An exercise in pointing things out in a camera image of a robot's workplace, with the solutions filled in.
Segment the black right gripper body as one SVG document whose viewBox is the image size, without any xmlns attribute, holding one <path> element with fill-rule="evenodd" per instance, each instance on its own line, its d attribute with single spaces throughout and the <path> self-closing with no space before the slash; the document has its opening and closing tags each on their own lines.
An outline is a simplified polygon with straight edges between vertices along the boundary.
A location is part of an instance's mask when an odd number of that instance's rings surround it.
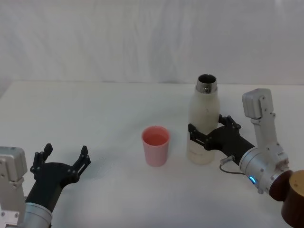
<svg viewBox="0 0 304 228">
<path fill-rule="evenodd" d="M 233 155 L 234 163 L 239 164 L 243 155 L 254 145 L 243 138 L 237 130 L 225 126 L 213 130 L 207 135 L 206 150 L 219 150 L 227 157 Z"/>
</svg>

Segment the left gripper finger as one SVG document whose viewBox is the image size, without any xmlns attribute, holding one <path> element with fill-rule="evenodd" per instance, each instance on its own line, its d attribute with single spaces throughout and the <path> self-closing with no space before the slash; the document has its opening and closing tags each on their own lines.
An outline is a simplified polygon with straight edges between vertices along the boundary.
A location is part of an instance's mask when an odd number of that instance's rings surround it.
<svg viewBox="0 0 304 228">
<path fill-rule="evenodd" d="M 77 161 L 68 169 L 68 183 L 76 183 L 79 181 L 81 174 L 90 165 L 91 160 L 88 155 L 87 146 L 83 146 Z"/>
<path fill-rule="evenodd" d="M 50 143 L 47 143 L 42 152 L 35 152 L 33 165 L 30 168 L 30 172 L 37 175 L 41 171 L 43 164 L 52 153 L 53 147 Z"/>
</svg>

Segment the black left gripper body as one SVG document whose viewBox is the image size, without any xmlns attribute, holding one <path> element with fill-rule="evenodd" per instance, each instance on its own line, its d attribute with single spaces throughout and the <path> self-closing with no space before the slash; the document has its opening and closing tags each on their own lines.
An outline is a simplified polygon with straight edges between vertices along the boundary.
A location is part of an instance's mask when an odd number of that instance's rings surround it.
<svg viewBox="0 0 304 228">
<path fill-rule="evenodd" d="M 72 166 L 50 162 L 32 166 L 35 183 L 27 196 L 27 203 L 34 203 L 53 211 L 63 188 L 78 182 L 78 172 Z"/>
</svg>

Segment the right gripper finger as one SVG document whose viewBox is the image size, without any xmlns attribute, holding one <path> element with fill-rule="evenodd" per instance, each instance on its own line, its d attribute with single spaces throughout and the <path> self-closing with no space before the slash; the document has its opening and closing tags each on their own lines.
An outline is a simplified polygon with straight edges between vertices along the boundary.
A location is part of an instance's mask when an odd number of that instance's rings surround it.
<svg viewBox="0 0 304 228">
<path fill-rule="evenodd" d="M 192 125 L 191 123 L 188 124 L 188 132 L 190 133 L 190 140 L 201 145 L 205 150 L 210 151 L 210 143 L 209 137 Z"/>
<path fill-rule="evenodd" d="M 234 121 L 234 119 L 228 115 L 228 116 L 222 116 L 219 115 L 218 122 L 222 124 L 223 126 L 232 129 L 236 133 L 239 133 L 240 125 Z"/>
</svg>

